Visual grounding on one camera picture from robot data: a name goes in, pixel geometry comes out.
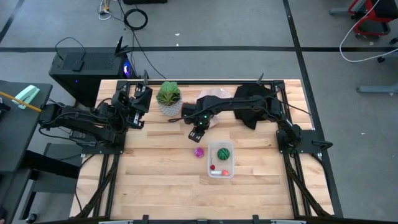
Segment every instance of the succulent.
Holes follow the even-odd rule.
[[[176,104],[181,98],[177,83],[169,81],[163,82],[156,98],[157,101],[164,106]]]

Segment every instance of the white plant pot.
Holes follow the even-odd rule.
[[[171,106],[162,105],[159,103],[159,101],[157,101],[157,104],[159,105],[159,108],[164,115],[175,116],[180,113],[180,110],[182,107],[182,97],[180,95],[180,100],[178,100],[176,102],[176,104],[171,105]]]

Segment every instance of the wooden tabletop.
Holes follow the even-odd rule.
[[[301,81],[284,81],[289,103],[308,111]],[[113,96],[116,83],[116,80],[101,82],[97,103]],[[179,85],[183,100],[189,102],[195,102],[202,90],[211,88],[222,88],[233,96],[237,86]],[[155,100],[160,86],[150,87],[154,92],[149,113],[142,119],[146,122],[144,128],[130,129],[126,135],[112,219],[141,219],[143,215],[163,220],[251,219],[255,214],[261,219],[293,218],[284,161],[275,136],[276,123],[259,121],[256,130],[251,130],[236,120],[232,111],[225,111],[217,115],[220,123],[195,143],[188,139],[193,126],[183,121],[168,123],[170,117],[160,112]],[[309,115],[294,108],[290,111],[295,124],[302,129],[312,128]],[[235,176],[232,179],[214,179],[207,174],[207,145],[222,140],[234,144]],[[205,157],[201,159],[193,155],[198,146],[205,150]],[[94,156],[81,169],[76,192],[83,206],[97,189],[102,158],[102,155]],[[327,212],[333,213],[322,166],[307,154],[300,158],[309,191]],[[297,199],[303,215],[300,194]],[[100,214],[104,213],[105,201]],[[70,215],[78,212],[74,200]]]

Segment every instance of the green ball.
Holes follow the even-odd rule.
[[[218,150],[217,156],[222,161],[227,160],[229,158],[229,150],[226,148],[221,148]]]

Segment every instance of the potted plant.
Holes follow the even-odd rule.
[[[157,103],[161,112],[168,116],[179,114],[182,107],[181,91],[176,82],[163,82],[158,94]]]

